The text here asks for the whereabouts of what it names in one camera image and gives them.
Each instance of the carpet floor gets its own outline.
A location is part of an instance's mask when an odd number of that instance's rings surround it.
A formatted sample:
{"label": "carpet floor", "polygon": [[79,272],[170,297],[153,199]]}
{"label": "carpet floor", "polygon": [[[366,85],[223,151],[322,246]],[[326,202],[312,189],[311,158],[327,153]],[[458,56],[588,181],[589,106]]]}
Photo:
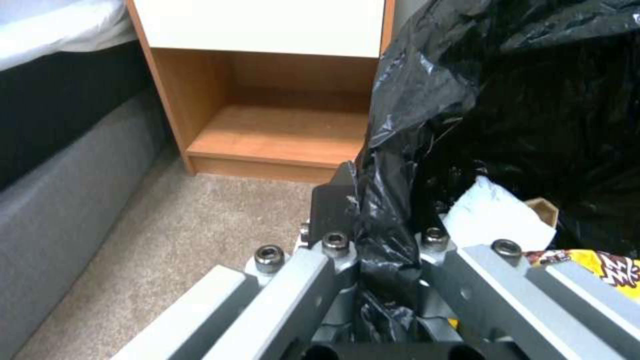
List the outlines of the carpet floor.
{"label": "carpet floor", "polygon": [[107,359],[213,266],[290,252],[312,185],[186,174],[160,155],[100,250],[16,359]]}

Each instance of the screw head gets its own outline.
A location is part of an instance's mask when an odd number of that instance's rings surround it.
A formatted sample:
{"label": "screw head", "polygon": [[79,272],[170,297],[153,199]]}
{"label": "screw head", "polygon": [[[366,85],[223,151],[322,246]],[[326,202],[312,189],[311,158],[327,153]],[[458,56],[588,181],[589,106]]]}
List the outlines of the screw head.
{"label": "screw head", "polygon": [[422,246],[429,250],[443,251],[449,243],[449,235],[439,227],[429,227],[424,231]]}
{"label": "screw head", "polygon": [[519,258],[522,249],[518,244],[507,239],[498,239],[491,244],[491,249],[503,258]]}
{"label": "screw head", "polygon": [[329,256],[344,256],[349,253],[349,239],[340,231],[326,233],[322,238],[322,249]]}
{"label": "screw head", "polygon": [[284,265],[284,251],[278,245],[263,245],[253,255],[255,267],[265,274],[273,274]]}

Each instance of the wooden nightstand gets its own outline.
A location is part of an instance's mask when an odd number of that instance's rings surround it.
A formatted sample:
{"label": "wooden nightstand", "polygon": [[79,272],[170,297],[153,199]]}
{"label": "wooden nightstand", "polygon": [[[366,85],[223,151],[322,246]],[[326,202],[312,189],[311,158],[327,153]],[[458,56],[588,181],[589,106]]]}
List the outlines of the wooden nightstand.
{"label": "wooden nightstand", "polygon": [[394,0],[127,0],[192,174],[320,183],[353,160]]}

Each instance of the yellow candy wrapper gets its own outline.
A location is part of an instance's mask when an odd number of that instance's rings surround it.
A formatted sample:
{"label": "yellow candy wrapper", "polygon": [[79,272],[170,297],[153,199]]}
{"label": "yellow candy wrapper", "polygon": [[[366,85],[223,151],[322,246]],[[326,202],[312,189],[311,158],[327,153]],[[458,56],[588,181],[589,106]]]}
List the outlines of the yellow candy wrapper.
{"label": "yellow candy wrapper", "polygon": [[548,250],[525,254],[532,266],[574,261],[640,304],[640,261],[593,250]]}

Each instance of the trash bag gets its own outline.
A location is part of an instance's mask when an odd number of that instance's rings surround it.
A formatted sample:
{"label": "trash bag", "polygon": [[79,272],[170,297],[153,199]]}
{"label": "trash bag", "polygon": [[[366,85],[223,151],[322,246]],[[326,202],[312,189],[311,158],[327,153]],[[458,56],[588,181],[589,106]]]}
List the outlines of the trash bag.
{"label": "trash bag", "polygon": [[409,19],[356,161],[357,341],[422,339],[414,236],[477,175],[555,204],[552,247],[637,257],[639,23],[631,0],[431,0]]}

